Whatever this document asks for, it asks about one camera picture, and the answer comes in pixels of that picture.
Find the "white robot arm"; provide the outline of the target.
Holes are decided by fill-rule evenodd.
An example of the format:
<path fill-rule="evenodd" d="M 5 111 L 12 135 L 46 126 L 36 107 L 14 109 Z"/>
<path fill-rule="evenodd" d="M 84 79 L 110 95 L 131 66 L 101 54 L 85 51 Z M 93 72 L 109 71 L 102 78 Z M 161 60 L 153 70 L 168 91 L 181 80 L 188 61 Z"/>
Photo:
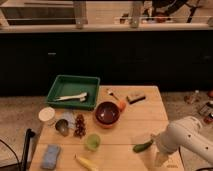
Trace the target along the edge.
<path fill-rule="evenodd" d="M 158 152 L 155 156 L 155 166 L 161 167 L 169 156 L 180 147 L 197 154 L 213 165 L 213 142 L 200 134 L 202 123 L 193 116 L 187 116 L 170 122 L 166 129 L 157 135 L 152 134 Z"/>

